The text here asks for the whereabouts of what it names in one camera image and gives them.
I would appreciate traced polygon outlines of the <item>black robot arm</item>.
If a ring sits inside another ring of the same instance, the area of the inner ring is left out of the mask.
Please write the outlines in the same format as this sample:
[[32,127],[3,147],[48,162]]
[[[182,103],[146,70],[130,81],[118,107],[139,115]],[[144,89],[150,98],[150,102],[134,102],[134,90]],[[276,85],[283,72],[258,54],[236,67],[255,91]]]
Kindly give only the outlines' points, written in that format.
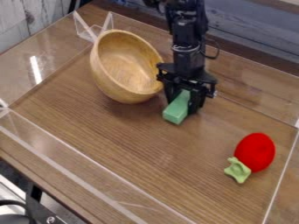
[[156,79],[163,83],[168,103],[183,91],[190,93],[187,114],[195,114],[206,98],[216,92],[218,79],[206,70],[206,59],[215,60],[206,53],[208,18],[204,0],[143,0],[144,4],[164,14],[172,35],[172,62],[156,64]]

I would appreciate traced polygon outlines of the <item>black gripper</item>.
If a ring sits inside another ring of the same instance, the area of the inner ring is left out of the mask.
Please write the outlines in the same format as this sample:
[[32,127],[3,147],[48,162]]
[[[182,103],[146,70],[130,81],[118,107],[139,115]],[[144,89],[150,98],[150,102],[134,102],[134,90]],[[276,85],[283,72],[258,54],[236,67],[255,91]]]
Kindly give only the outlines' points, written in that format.
[[216,78],[204,69],[184,76],[175,72],[174,63],[158,63],[156,79],[163,83],[167,102],[171,103],[183,90],[191,91],[188,114],[195,114],[203,107],[206,96],[212,98],[216,93]]

